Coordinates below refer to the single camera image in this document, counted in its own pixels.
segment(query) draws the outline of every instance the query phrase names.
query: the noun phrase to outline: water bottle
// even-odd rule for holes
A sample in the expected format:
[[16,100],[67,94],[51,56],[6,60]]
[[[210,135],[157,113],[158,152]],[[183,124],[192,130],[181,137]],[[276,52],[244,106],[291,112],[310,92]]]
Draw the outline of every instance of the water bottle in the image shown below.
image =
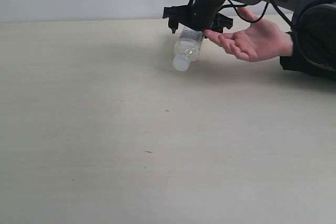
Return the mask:
[[174,47],[173,66],[178,71],[186,71],[191,62],[200,55],[204,34],[184,27]]

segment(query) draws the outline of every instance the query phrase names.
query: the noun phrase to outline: tabletop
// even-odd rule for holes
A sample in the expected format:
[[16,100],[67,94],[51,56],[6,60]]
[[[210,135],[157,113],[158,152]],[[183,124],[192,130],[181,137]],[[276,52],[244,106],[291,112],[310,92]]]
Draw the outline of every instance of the tabletop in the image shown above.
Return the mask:
[[334,82],[208,40],[178,72],[178,35],[0,24],[1,224],[334,223]]

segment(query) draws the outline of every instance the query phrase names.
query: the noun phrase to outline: bottle cap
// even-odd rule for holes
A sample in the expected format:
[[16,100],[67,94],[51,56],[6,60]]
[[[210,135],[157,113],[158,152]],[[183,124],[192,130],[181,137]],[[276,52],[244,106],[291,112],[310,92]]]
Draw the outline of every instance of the bottle cap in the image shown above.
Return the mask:
[[190,66],[190,59],[187,55],[176,55],[173,60],[173,66],[178,71],[186,71]]

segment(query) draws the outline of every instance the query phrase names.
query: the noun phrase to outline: black robotic arm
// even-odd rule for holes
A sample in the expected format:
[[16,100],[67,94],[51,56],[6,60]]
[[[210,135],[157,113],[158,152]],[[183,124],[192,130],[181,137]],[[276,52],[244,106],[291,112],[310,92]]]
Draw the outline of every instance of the black robotic arm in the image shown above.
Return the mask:
[[[219,13],[226,1],[232,7],[232,1],[244,5],[271,4],[295,31],[305,58],[321,68],[336,70],[336,0],[190,0],[184,6],[165,7],[163,18],[169,18],[173,33],[179,24],[199,31],[223,32],[233,25],[232,19]],[[292,19],[289,20],[279,7],[293,11]]]

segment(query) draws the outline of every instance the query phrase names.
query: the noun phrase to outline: human hand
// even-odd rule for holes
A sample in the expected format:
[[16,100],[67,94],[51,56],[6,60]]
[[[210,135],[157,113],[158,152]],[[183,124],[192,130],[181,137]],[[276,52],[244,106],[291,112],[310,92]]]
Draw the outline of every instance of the human hand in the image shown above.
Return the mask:
[[[238,9],[245,19],[256,20],[248,8]],[[269,60],[278,56],[291,56],[293,42],[289,34],[277,24],[266,19],[251,23],[246,30],[236,33],[217,33],[206,30],[205,36],[237,59],[249,62]]]

